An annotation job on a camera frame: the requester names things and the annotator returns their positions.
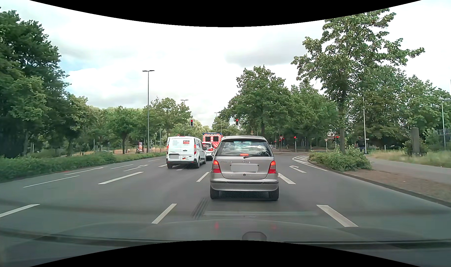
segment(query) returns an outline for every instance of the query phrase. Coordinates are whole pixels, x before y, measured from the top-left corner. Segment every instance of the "sky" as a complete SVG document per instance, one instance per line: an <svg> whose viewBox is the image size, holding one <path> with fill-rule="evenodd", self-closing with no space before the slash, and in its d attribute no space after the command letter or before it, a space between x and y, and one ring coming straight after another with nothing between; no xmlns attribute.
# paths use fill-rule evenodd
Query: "sky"
<svg viewBox="0 0 451 267"><path fill-rule="evenodd" d="M187 27L128 21L58 8L29 0L0 0L22 20L39 21L62 55L67 90L88 104L144 107L149 100L187 99L192 115L211 125L215 112L237 94L244 68L263 66L297 85L293 56L305 53L306 36L320 38L324 21L263 27ZM406 70L449 91L451 79L451 1L421 0L390 8L397 15L389 40L402 49L425 48Z"/></svg>

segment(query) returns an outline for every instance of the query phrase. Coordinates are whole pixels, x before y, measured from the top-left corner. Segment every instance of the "person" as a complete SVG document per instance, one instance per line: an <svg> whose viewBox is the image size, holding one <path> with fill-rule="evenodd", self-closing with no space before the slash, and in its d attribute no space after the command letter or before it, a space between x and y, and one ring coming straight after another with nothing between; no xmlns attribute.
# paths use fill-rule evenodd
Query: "person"
<svg viewBox="0 0 451 267"><path fill-rule="evenodd" d="M365 152L365 141L361 136L359 136L357 138L356 143L354 144L354 147L359 148L360 151Z"/></svg>

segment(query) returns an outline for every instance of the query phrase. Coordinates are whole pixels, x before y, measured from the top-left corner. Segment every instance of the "brake light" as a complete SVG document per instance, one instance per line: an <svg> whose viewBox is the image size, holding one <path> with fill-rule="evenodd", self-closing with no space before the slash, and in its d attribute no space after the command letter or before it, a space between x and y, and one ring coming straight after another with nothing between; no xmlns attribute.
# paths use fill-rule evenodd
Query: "brake light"
<svg viewBox="0 0 451 267"><path fill-rule="evenodd" d="M215 161L212 163L212 172L213 173L222 173L221 172L221 167L219 166L219 162Z"/></svg>
<svg viewBox="0 0 451 267"><path fill-rule="evenodd" d="M268 168L268 173L277 173L277 163L272 161L270 167Z"/></svg>

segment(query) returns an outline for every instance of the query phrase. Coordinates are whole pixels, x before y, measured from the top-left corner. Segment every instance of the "rear bumper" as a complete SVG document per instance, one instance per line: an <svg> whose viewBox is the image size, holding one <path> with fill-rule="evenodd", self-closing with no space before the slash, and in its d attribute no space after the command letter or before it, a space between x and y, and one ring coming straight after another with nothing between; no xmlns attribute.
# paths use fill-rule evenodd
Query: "rear bumper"
<svg viewBox="0 0 451 267"><path fill-rule="evenodd" d="M169 161L169 160L166 160L166 164L170 164L170 165L191 164L191 163L196 163L196 160L195 159L192 161L177 161L177 160Z"/></svg>
<svg viewBox="0 0 451 267"><path fill-rule="evenodd" d="M219 191L275 191L278 174L268 174L265 179L225 179L222 173L210 173L211 187Z"/></svg>

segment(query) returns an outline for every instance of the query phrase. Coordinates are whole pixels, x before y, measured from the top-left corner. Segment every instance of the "rear wiper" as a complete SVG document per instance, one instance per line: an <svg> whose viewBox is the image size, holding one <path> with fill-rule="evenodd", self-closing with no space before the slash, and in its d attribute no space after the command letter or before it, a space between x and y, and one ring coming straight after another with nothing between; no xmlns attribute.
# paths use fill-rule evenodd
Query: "rear wiper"
<svg viewBox="0 0 451 267"><path fill-rule="evenodd" d="M248 156L244 156L243 158L248 158L248 157L266 157L264 155L248 155Z"/></svg>

